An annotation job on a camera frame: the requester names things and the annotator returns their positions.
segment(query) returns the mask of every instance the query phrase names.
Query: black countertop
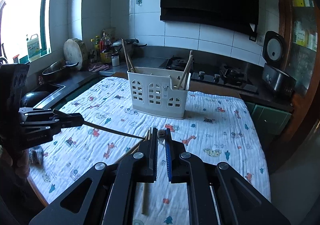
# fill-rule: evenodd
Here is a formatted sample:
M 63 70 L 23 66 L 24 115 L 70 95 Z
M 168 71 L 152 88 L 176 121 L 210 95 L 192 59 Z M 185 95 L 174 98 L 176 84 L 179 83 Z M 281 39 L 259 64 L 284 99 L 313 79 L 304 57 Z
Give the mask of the black countertop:
M 135 67 L 149 67 L 149 68 L 164 68 L 168 59 L 164 58 L 151 58 L 151 57 L 143 57 L 143 58 L 132 58 L 132 63 Z M 200 70 L 210 74 L 212 72 L 212 66 L 207 64 L 194 63 L 194 72 L 199 72 Z M 100 75 L 110 76 L 112 73 L 116 72 L 127 72 L 127 65 L 125 62 L 121 62 L 119 66 L 112 67 L 109 70 L 99 72 Z M 275 108 L 278 110 L 283 110 L 287 112 L 293 112 L 293 107 L 289 100 L 276 98 L 273 94 L 264 86 L 263 81 L 261 79 L 261 73 L 257 74 L 248 74 L 248 79 L 252 82 L 254 86 L 258 88 L 258 94 L 247 92 L 240 89 L 234 89 L 237 91 L 240 97 L 245 102 L 251 102 L 255 104 L 259 104 L 266 107 Z

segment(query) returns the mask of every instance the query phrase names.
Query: silver screw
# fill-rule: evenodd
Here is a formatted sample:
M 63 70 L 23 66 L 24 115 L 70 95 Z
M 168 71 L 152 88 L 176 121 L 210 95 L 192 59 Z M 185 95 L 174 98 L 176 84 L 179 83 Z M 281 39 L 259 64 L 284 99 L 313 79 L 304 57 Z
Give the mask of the silver screw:
M 181 154 L 181 157 L 184 158 L 184 159 L 188 159 L 188 158 L 191 157 L 191 154 L 190 154 L 189 152 L 183 152 L 183 153 Z
M 142 158 L 143 156 L 144 156 L 144 154 L 143 154 L 142 152 L 136 152 L 136 153 L 133 154 L 133 157 L 134 157 L 135 159 L 140 159 L 140 158 Z
M 229 168 L 229 165 L 225 162 L 219 163 L 219 168 L 222 170 L 227 170 Z
M 96 170 L 102 170 L 106 167 L 106 165 L 104 163 L 97 163 L 94 167 Z

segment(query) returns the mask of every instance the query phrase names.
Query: cutting board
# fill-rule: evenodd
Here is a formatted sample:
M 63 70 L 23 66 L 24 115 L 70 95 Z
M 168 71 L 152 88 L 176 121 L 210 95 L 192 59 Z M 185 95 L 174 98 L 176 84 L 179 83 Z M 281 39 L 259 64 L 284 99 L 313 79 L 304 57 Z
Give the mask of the cutting board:
M 77 70 L 84 70 L 88 67 L 88 51 L 82 40 L 77 38 L 67 40 L 63 46 L 63 54 L 66 61 L 71 64 L 79 62 Z

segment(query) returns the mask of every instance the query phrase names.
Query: human hand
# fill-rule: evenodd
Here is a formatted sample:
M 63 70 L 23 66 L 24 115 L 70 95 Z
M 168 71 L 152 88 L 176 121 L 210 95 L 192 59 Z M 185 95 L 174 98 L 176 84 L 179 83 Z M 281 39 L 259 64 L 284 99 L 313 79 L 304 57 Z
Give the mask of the human hand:
M 0 147 L 0 160 L 6 162 L 9 166 L 13 165 L 11 156 L 7 150 Z M 17 160 L 17 166 L 14 169 L 16 175 L 20 178 L 27 178 L 30 173 L 29 149 L 23 150 L 21 157 Z

